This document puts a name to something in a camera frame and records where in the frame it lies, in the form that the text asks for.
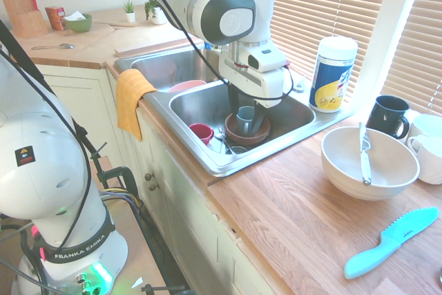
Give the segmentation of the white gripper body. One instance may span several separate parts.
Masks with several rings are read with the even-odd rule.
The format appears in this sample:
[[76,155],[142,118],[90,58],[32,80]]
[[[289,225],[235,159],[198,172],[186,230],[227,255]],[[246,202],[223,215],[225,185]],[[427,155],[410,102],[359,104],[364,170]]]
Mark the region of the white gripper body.
[[250,66],[236,66],[229,59],[222,58],[219,69],[223,78],[261,106],[271,108],[280,103],[284,83],[282,67],[260,72]]

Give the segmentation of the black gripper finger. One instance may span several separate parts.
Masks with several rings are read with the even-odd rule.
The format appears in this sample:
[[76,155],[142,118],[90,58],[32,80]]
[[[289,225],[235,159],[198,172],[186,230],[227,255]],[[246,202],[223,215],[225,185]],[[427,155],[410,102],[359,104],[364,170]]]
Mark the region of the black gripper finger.
[[266,110],[265,107],[263,107],[261,104],[257,102],[255,102],[253,107],[254,107],[254,114],[251,122],[251,134],[255,134],[260,128],[262,121],[265,117],[265,110]]
[[236,86],[232,84],[228,84],[227,88],[228,88],[228,96],[229,96],[231,112],[233,116],[236,116],[240,108],[241,90],[239,90]]

